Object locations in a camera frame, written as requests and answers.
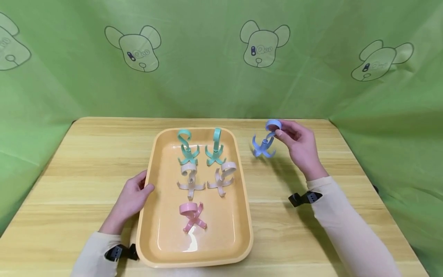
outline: left hand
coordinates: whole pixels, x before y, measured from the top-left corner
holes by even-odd
[[[146,170],[126,181],[117,202],[99,232],[121,234],[124,223],[144,207],[148,196],[154,191],[153,184],[144,187],[145,180]]]

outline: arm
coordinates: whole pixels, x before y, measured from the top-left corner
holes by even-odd
[[[323,196],[312,204],[314,216],[325,229],[351,276],[401,276],[383,242],[352,208],[340,187],[321,165],[314,133],[293,121],[281,120],[277,138],[289,149],[292,161],[306,177],[310,191]]]
[[[121,232],[126,221],[139,212],[150,193],[152,184],[144,187],[146,171],[129,179],[117,202],[103,222],[100,230],[91,235],[75,262],[71,277],[113,277],[117,262],[105,258],[105,253],[121,243]]]

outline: blue hook toy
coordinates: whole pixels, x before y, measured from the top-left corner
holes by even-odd
[[[220,146],[220,149],[218,148],[218,145],[220,143],[220,133],[221,132],[222,132],[222,130],[220,128],[215,128],[215,130],[214,130],[214,138],[213,138],[214,149],[212,151],[212,154],[209,153],[208,146],[205,147],[206,156],[209,157],[209,159],[206,160],[206,164],[208,166],[212,165],[214,162],[216,162],[217,164],[222,164],[222,163],[226,162],[226,158],[223,161],[220,160],[220,156],[223,153],[223,145]]]
[[[186,135],[188,138],[184,139],[181,135]],[[192,153],[191,147],[189,147],[189,143],[187,142],[191,139],[191,132],[189,132],[189,130],[182,129],[177,134],[177,137],[179,138],[179,141],[182,142],[181,149],[183,155],[185,156],[185,159],[183,160],[180,160],[180,158],[178,158],[180,165],[184,165],[187,162],[191,162],[192,164],[197,165],[198,160],[195,157],[200,153],[200,146],[197,145],[197,150]]]
[[[265,129],[267,131],[270,131],[269,126],[271,126],[271,125],[274,125],[278,129],[281,129],[281,123],[278,120],[275,120],[275,119],[268,120],[268,122],[266,122]],[[272,152],[272,154],[268,153],[268,149],[269,149],[269,147],[271,147],[271,144],[274,141],[275,134],[276,134],[275,132],[270,132],[266,136],[266,138],[264,140],[262,140],[260,146],[258,146],[258,144],[255,142],[255,135],[254,135],[254,137],[252,138],[252,145],[254,146],[253,153],[254,153],[255,157],[259,157],[261,154],[263,154],[267,158],[272,158],[275,155],[275,153],[276,153],[275,150],[274,150],[274,152]]]

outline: plastic hook toy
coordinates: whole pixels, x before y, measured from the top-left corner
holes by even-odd
[[[188,138],[184,139],[182,137],[182,135],[186,135]],[[200,153],[200,146],[197,145],[197,150],[194,153],[192,153],[191,147],[189,147],[189,143],[188,143],[188,140],[191,139],[191,132],[189,132],[189,130],[182,129],[177,134],[177,137],[179,138],[179,141],[181,141],[181,143],[182,143],[181,149],[182,149],[183,155],[185,156],[185,158],[183,160],[180,160],[180,158],[178,158],[179,163],[181,165],[184,165],[187,162],[191,162],[192,164],[197,165],[198,160],[195,157]]]
[[[215,183],[206,183],[208,188],[217,188],[218,194],[220,197],[225,197],[226,192],[223,190],[223,187],[229,186],[234,182],[234,177],[229,181],[225,181],[225,178],[231,174],[233,174],[237,170],[237,165],[234,162],[226,162],[221,165],[221,175],[220,169],[217,168],[215,170]]]
[[[223,161],[220,160],[220,156],[223,153],[223,145],[220,146],[220,149],[218,148],[218,145],[220,144],[221,132],[222,130],[220,128],[215,128],[214,130],[214,149],[212,151],[212,154],[208,151],[208,146],[205,147],[206,156],[209,157],[209,159],[206,160],[206,164],[208,166],[212,165],[214,162],[216,162],[217,164],[222,164],[226,161],[226,158]]]
[[[270,131],[269,130],[269,126],[271,126],[271,125],[274,125],[278,129],[281,129],[281,123],[280,123],[280,121],[278,121],[276,119],[268,120],[268,122],[266,122],[265,129],[267,131]],[[276,153],[275,150],[274,150],[274,152],[272,154],[268,153],[268,149],[269,149],[269,147],[271,147],[271,144],[274,141],[275,134],[276,134],[275,132],[270,132],[266,136],[266,138],[264,140],[262,140],[260,146],[255,142],[255,135],[254,135],[254,137],[252,137],[252,145],[254,146],[254,152],[253,153],[254,153],[255,157],[259,157],[261,154],[263,154],[267,158],[272,158],[275,155],[275,153]]]
[[[189,190],[188,192],[188,199],[192,200],[194,198],[194,191],[201,191],[205,189],[205,184],[203,185],[196,185],[195,184],[195,175],[197,175],[197,166],[195,164],[187,163],[185,165],[182,165],[181,167],[182,175],[186,176],[188,175],[188,183],[187,184],[181,184],[180,182],[177,182],[177,186],[182,190]]]
[[[208,225],[204,223],[203,220],[198,218],[203,211],[202,202],[200,202],[200,206],[197,206],[197,204],[194,202],[181,204],[179,210],[181,215],[184,215],[189,219],[188,224],[186,224],[186,227],[183,228],[183,231],[186,234],[189,233],[194,224],[199,225],[203,229],[206,229],[208,227]]]

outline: yellow plastic tray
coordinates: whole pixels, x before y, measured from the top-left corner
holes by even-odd
[[[192,152],[200,146],[197,156],[196,184],[215,181],[214,163],[206,165],[205,146],[212,152],[215,128],[186,128],[192,138],[189,141]],[[237,164],[234,182],[223,187],[225,197],[217,189],[195,191],[192,202],[203,203],[200,219],[207,223],[204,230],[194,225],[186,234],[183,228],[188,219],[179,213],[179,206],[190,202],[188,191],[177,187],[177,181],[186,183],[177,158],[182,159],[180,129],[166,129],[154,141],[148,166],[146,184],[155,185],[140,212],[137,228],[137,253],[142,262],[150,267],[197,267],[235,263],[243,260],[251,251],[253,230],[249,212],[245,179],[234,134],[221,128],[220,144],[224,145],[221,160]]]

